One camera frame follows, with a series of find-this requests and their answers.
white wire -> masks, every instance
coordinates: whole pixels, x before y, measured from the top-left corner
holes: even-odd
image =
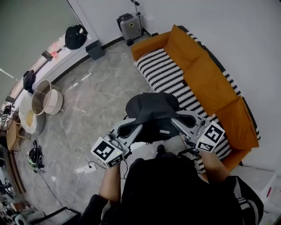
[[[75,195],[74,195],[74,198],[73,198],[73,201],[72,201],[71,208],[73,207],[74,200],[75,200],[75,197],[76,197],[76,194],[77,194],[77,191],[78,191],[78,187],[79,187],[79,183],[80,183],[80,180],[81,180],[81,178],[82,178],[83,173],[84,173],[84,171],[82,172],[82,174],[81,174],[81,176],[80,176],[80,179],[79,179],[79,181],[78,181],[77,188],[76,188],[76,192],[75,192]]]

striped cushion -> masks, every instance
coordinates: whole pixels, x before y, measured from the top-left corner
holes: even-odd
[[[208,116],[202,108],[200,102],[185,82],[183,78],[184,72],[164,49],[157,49],[144,55],[134,65],[155,92],[165,92],[177,97],[181,110],[196,111],[201,117],[207,118],[211,122],[219,123],[215,114]],[[222,160],[230,152],[231,148],[226,136],[224,136],[215,148],[215,153]],[[204,165],[202,160],[198,160],[197,164],[203,172]]]

